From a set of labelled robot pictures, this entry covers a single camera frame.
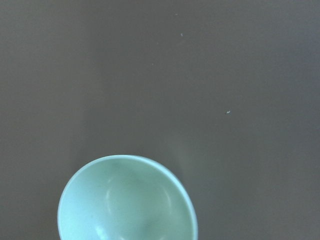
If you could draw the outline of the light green bowl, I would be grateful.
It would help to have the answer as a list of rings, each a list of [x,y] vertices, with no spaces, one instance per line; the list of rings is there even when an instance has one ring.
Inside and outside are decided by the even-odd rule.
[[[181,181],[138,155],[93,160],[68,180],[57,209],[62,240],[196,240],[198,221]]]

